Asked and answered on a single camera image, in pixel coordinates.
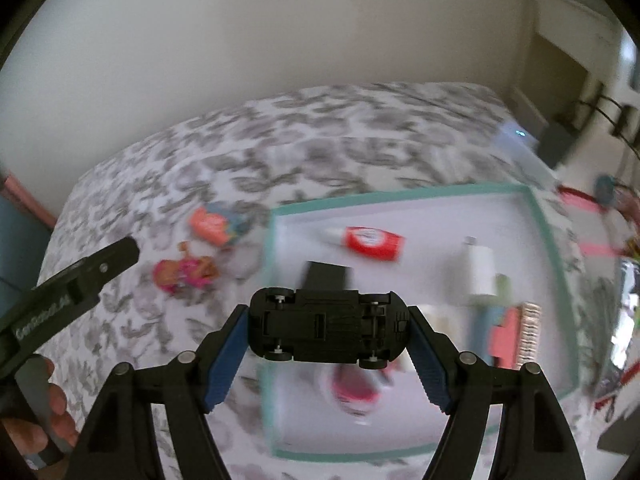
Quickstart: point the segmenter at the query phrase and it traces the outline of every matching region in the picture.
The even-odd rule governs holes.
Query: toy car wheel
[[[278,296],[284,298],[284,301],[292,300],[295,296],[295,292],[290,288],[283,288],[281,286],[270,286],[265,291],[267,299],[270,301],[276,301]]]
[[[389,304],[390,298],[388,294],[361,294],[360,303]]]
[[[267,359],[267,361],[291,361],[293,355],[289,352],[267,351],[264,353],[264,358]]]
[[[386,368],[388,363],[389,361],[386,359],[375,359],[375,361],[371,359],[358,359],[358,366],[365,370],[382,370],[382,368]]]

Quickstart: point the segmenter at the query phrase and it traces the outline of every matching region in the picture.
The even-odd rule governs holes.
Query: red and white tube
[[[330,228],[322,232],[329,243],[340,245],[376,260],[395,261],[400,256],[404,237],[371,227]]]

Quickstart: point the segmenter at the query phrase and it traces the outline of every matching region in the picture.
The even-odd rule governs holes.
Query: finger
[[[4,418],[2,424],[21,455],[39,453],[47,447],[49,437],[40,426],[17,418]]]
[[[76,423],[67,412],[62,415],[51,415],[51,429],[60,438],[68,438],[76,432]]]
[[[80,436],[80,434],[76,431],[74,434],[72,434],[71,436],[68,436],[66,438],[66,441],[69,443],[69,445],[71,447],[76,447],[76,444],[78,443],[78,437]]]
[[[66,395],[57,384],[49,385],[49,406],[56,415],[66,412]]]
[[[43,357],[43,359],[44,359],[44,362],[46,362],[47,364],[47,377],[51,378],[51,376],[53,375],[53,370],[56,369],[56,365],[53,364],[53,361],[48,357]]]

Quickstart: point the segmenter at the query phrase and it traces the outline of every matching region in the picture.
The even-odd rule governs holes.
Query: gray and white comforter
[[[315,198],[476,181],[527,182],[487,149],[509,113],[496,95],[473,84],[370,84],[305,89],[247,102],[185,121],[100,163],[71,192],[50,241],[41,279],[132,234],[140,262],[108,284],[91,312],[41,352],[56,363],[54,380],[81,427],[112,367],[164,364],[219,328],[237,303],[261,286],[262,244],[270,208]],[[583,273],[571,224],[559,200],[540,192],[566,263],[574,310],[588,317]],[[232,253],[194,241],[222,275],[211,290],[169,297],[151,281],[153,265],[176,258],[191,240],[187,218],[204,202],[248,214],[251,229]],[[581,351],[590,334],[580,324]],[[581,387],[591,376],[581,370]],[[226,401],[207,417],[230,474],[242,480],[421,478],[429,456],[383,463],[286,462],[269,455],[262,436],[255,361],[248,354]],[[576,435],[584,433],[587,397],[564,401]],[[154,408],[167,478],[179,478],[166,419]],[[494,442],[486,442],[482,464]]]

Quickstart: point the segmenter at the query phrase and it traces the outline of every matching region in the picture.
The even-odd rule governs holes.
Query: white wall
[[[319,84],[504,92],[524,0],[48,0],[0,72],[0,162],[53,212],[89,168],[213,108]]]

